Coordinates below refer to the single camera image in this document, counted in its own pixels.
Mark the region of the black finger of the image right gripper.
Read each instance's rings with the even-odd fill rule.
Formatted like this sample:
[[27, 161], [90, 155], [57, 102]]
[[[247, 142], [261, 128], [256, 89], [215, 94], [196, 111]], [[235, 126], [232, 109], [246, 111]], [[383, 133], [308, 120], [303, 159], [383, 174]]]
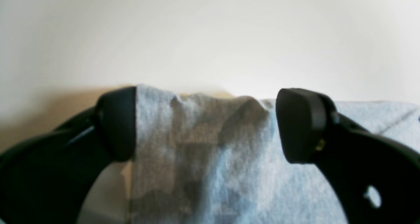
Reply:
[[1, 154], [1, 220], [75, 224], [101, 172], [128, 161], [136, 146], [136, 87], [103, 94], [51, 132]]

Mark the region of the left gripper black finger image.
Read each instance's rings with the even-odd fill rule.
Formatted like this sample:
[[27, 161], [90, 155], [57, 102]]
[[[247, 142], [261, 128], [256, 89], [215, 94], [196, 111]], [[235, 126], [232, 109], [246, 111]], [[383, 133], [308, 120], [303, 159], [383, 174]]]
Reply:
[[340, 114], [325, 94], [282, 88], [276, 98], [290, 164], [314, 164], [350, 224], [418, 224], [419, 153]]

